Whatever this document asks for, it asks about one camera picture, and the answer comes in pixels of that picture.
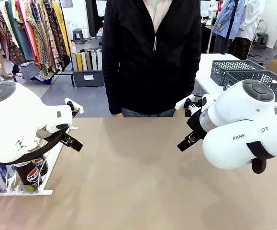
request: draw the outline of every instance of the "black jacket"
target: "black jacket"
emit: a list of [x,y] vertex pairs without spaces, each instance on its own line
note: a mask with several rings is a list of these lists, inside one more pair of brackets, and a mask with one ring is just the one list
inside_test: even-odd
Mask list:
[[102,53],[112,114],[174,108],[191,94],[199,69],[200,0],[173,0],[156,34],[143,0],[108,0]]

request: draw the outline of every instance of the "gray joint cap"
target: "gray joint cap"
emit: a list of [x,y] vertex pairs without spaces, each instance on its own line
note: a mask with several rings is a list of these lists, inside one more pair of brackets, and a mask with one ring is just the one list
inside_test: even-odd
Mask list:
[[0,83],[0,102],[7,99],[11,96],[16,90],[16,83],[15,82],[2,82]]
[[248,95],[261,102],[270,102],[275,97],[269,86],[257,80],[244,80],[243,88]]

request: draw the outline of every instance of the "plastic basket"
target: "plastic basket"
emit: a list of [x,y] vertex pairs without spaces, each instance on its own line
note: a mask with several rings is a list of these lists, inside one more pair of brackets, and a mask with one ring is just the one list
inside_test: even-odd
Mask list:
[[223,90],[239,81],[253,79],[267,84],[274,92],[277,102],[277,74],[267,70],[227,71]]
[[265,69],[249,60],[239,61],[213,61],[211,79],[219,86],[224,86],[225,74],[229,70]]

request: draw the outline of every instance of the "gray storage bin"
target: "gray storage bin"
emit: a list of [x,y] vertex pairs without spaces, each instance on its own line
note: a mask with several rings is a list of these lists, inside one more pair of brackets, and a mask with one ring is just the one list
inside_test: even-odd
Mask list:
[[268,85],[273,90],[276,96],[275,102],[277,102],[277,74],[268,70],[227,71],[223,90],[247,79],[258,80]]
[[102,70],[73,71],[73,77],[77,87],[104,85]]
[[224,86],[225,74],[229,70],[265,69],[249,60],[213,61],[211,79],[219,86]]

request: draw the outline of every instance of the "stool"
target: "stool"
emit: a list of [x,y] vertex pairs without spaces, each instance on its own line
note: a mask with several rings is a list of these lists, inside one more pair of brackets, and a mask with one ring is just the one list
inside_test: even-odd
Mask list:
[[73,30],[72,35],[73,35],[73,41],[75,42],[75,44],[85,43],[82,30]]
[[266,33],[257,33],[256,35],[258,37],[258,40],[255,44],[255,49],[266,49],[269,35]]

